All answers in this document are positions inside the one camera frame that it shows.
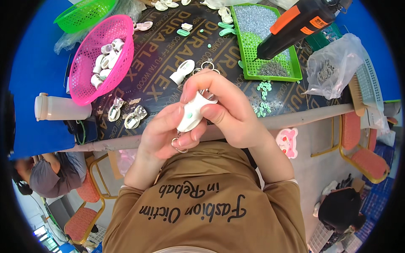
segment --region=orange label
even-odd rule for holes
[[[300,14],[300,10],[296,5],[284,12],[276,22],[270,27],[270,32],[272,34],[277,34],[284,26],[286,26],[291,20]]]
[[[310,23],[315,26],[318,29],[321,29],[322,27],[326,26],[328,23],[323,21],[319,16],[316,16],[313,18]]]
[[[310,34],[313,33],[313,31],[311,31],[310,29],[308,29],[306,26],[304,26],[303,28],[301,28],[301,31],[302,31],[303,33],[305,33],[305,34],[308,34],[308,35],[310,35]]]

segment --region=pink cartoon sticker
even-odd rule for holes
[[[282,129],[277,137],[276,142],[280,149],[287,155],[288,158],[296,158],[298,155],[296,149],[296,137],[298,135],[298,129],[285,128]]]

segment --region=pink plastic basket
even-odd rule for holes
[[[86,36],[70,68],[69,89],[76,104],[84,106],[93,102],[113,90],[124,79],[134,57],[133,29],[129,16],[115,15],[102,21]],[[90,82],[96,58],[101,54],[101,47],[116,38],[125,42],[121,55],[107,79],[96,89]]]

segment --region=gray floor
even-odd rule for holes
[[[307,241],[311,237],[318,223],[318,219],[312,216],[313,206],[318,202],[320,194],[332,180],[338,182],[347,178],[349,173],[361,177],[361,173],[345,162],[338,150],[321,156],[312,157],[311,153],[325,150],[331,142],[331,119],[317,121],[298,128],[297,151],[298,156],[291,162],[295,170],[295,178],[301,190],[301,210],[304,216],[305,233]],[[94,152],[96,158],[105,152]],[[99,163],[101,173],[106,181],[111,194],[118,193],[123,179],[115,180],[108,158]],[[99,185],[102,185],[99,178],[96,178]],[[76,211],[82,204],[82,199],[76,190],[68,194],[69,201]],[[107,227],[113,211],[114,200],[106,200],[106,208],[98,219],[97,224]],[[98,210],[101,204],[87,203],[86,207]]]

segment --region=gray shirt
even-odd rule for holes
[[[56,174],[45,159],[38,161],[31,171],[30,187],[45,198],[56,198],[69,193],[72,189],[81,187],[79,174],[66,157],[65,153],[58,153],[60,171]]]

